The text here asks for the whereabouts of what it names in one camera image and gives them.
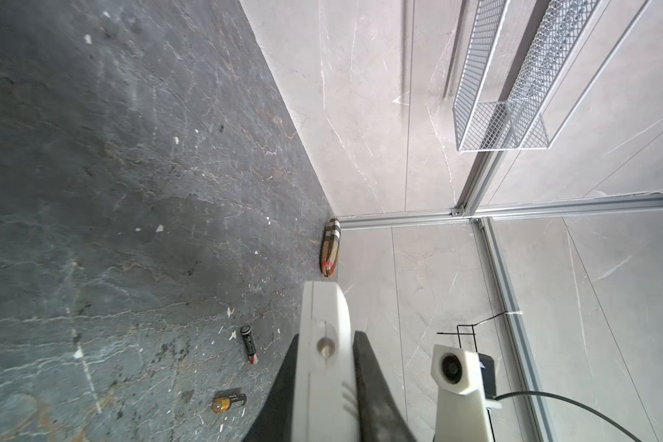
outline metal basket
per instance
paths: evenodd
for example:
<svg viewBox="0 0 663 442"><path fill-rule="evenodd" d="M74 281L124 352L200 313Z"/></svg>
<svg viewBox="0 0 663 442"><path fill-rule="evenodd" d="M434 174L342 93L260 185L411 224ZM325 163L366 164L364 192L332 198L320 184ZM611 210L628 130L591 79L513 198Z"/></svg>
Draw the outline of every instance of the metal basket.
<svg viewBox="0 0 663 442"><path fill-rule="evenodd" d="M498 38L505 15L505 2L479 1L469 52L475 38L477 44L484 44L485 37L481 36L481 30L486 28L486 23L497 23L497 25L492 34L489 56L479 59L471 57L471 53L468 53L464 63L460 88L454 104L459 151L548 148L549 138L542 112L557 77L565 67L572 48L598 2L599 0L552 0L528 49L508 99L505 102L479 103L478 98L484 85L486 69L491 61L495 40ZM497 12L495 7L498 3L502 4L500 12ZM485 16L489 12L493 13L491 18ZM473 75L477 72L481 72L479 81L464 81L465 77L473 79Z"/></svg>

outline black wire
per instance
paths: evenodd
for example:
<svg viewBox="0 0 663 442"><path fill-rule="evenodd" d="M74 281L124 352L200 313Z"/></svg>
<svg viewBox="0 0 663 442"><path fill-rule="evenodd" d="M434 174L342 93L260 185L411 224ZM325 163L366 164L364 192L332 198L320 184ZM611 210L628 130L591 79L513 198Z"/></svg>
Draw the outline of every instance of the black wire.
<svg viewBox="0 0 663 442"><path fill-rule="evenodd" d="M596 414L597 416L601 417L603 420L609 422L611 425L615 426L619 430L621 430L624 434L626 434L628 437L634 439L636 442L641 442L639 438L631 434L627 429L623 428L621 425L617 424L616 422L612 421L609 417L604 416L602 413L599 411L596 411L592 407L588 407L587 405L584 405L580 402L577 402L576 400L572 400L569 397L565 396L560 396L559 394L553 394L553 393L545 393L544 391L514 391L512 393L506 393L506 394L501 394L500 396L496 396L495 400L502 400L502 399L508 399L509 397L514 397L514 396L545 396L545 397L552 397L553 399L559 399L565 402L568 402L572 405L577 405L579 408L582 408L584 410L589 411L590 413Z"/></svg>

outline battery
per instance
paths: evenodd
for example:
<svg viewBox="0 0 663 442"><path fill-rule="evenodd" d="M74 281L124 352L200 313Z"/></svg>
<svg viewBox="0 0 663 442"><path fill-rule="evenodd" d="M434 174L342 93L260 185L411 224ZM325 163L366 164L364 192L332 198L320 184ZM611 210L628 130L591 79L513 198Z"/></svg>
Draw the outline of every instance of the battery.
<svg viewBox="0 0 663 442"><path fill-rule="evenodd" d="M213 410L214 414L219 414L231 408L242 407L245 405L247 400L248 398L243 393L217 397L211 403L211 409Z"/></svg>
<svg viewBox="0 0 663 442"><path fill-rule="evenodd" d="M245 352L248 355L248 362L251 364L257 364L258 354L255 351L253 336L250 334L250 325L244 325L241 327L241 337L243 338L243 344L245 345Z"/></svg>

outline white plastic part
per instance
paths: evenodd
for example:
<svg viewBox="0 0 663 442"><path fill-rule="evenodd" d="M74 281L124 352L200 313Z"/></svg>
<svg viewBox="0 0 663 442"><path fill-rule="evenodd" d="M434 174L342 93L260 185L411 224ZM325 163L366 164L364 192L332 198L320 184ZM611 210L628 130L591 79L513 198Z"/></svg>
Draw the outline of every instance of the white plastic part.
<svg viewBox="0 0 663 442"><path fill-rule="evenodd" d="M292 441L359 441L351 323L335 282L308 281L302 295Z"/></svg>
<svg viewBox="0 0 663 442"><path fill-rule="evenodd" d="M442 361L455 355L462 365L459 382L451 383L442 372ZM436 344L432 354L432 378L438 386L435 442L491 442L489 407L478 354Z"/></svg>

